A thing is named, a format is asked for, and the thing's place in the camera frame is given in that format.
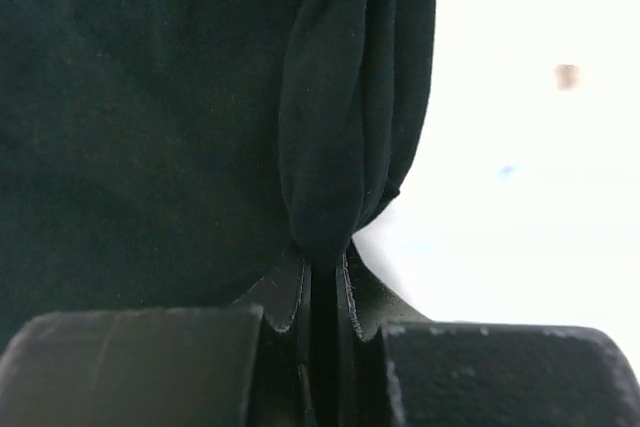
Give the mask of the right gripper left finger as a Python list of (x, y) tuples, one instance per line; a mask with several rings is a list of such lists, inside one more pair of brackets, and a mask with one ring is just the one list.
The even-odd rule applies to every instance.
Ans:
[(262, 308), (246, 424), (311, 426), (311, 269), (299, 257), (271, 270), (234, 302)]

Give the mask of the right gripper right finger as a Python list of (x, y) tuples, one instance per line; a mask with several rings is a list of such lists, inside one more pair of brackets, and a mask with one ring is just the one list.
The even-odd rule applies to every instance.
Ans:
[(339, 426), (395, 426), (383, 326), (426, 322), (365, 265), (351, 244), (336, 269)]

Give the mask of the black t-shirt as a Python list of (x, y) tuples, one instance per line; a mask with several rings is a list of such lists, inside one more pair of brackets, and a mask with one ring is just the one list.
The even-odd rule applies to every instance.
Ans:
[(329, 270), (398, 195), (435, 0), (1, 0), (1, 338)]

